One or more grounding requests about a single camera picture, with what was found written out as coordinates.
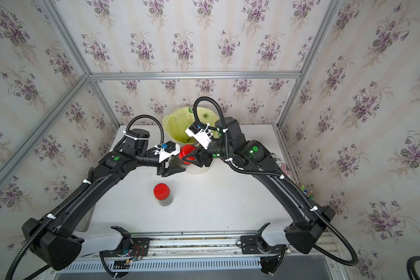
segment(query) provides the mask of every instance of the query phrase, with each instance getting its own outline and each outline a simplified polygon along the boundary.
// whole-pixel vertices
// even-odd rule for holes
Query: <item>wall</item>
[[[56,2],[92,72],[300,70],[328,4],[328,0]],[[103,81],[100,86],[123,123],[139,114],[162,118],[207,95],[243,123],[270,124],[293,84],[287,79],[133,80]]]
[[[215,99],[225,115],[242,124],[271,124],[277,120],[294,82],[294,79],[132,80],[103,81],[100,86],[123,124],[140,114],[162,120],[177,108],[192,107],[199,96]],[[199,106],[216,112],[208,102]]]
[[[79,76],[39,9],[0,1],[0,168]]]
[[[420,255],[420,1],[346,1],[284,133],[358,252],[350,277],[406,279]]]

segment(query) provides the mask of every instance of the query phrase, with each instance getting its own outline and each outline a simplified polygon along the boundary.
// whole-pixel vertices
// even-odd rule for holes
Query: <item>vent grille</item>
[[[259,257],[205,258],[205,259],[144,259],[131,263],[129,269],[112,269],[114,261],[106,261],[113,272],[141,271],[187,271],[187,270],[224,270],[259,269]],[[99,272],[104,268],[101,261],[74,261],[58,273]]]

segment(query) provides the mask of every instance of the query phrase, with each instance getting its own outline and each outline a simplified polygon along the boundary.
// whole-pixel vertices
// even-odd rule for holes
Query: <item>metal base plate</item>
[[[255,236],[254,235],[243,235],[241,236],[241,250],[243,251],[243,255],[250,255],[250,254],[278,254],[282,250],[281,246],[275,246],[271,249],[270,252],[262,252],[258,249],[257,244],[255,244]]]

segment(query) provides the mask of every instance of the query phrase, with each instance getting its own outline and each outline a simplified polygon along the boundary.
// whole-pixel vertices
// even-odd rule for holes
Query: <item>floral wallpaper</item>
[[[420,255],[420,0],[347,0],[331,28],[283,132],[357,251],[350,278],[404,279]]]
[[[0,191],[0,279],[25,241],[22,224],[38,219],[71,194],[106,154],[114,131],[94,97],[84,89],[64,110],[53,128],[33,148]],[[0,140],[0,150],[6,143]],[[17,278],[39,268],[27,254]]]
[[[289,79],[130,80],[103,81],[99,85],[123,124],[140,114],[162,120],[175,109],[193,106],[199,96],[217,100],[224,114],[242,124],[271,124],[277,120],[294,82]],[[216,112],[210,103],[203,102],[200,106]],[[82,118],[80,112],[75,116]]]
[[[299,70],[329,2],[55,1],[93,72]]]
[[[78,77],[38,0],[0,1],[0,168]]]

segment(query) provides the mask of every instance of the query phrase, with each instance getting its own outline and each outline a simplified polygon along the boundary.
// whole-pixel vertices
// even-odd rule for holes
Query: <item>small flag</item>
[[[291,174],[291,170],[289,169],[288,165],[282,163],[282,170],[283,172],[285,172],[286,176],[289,177],[289,175]]]

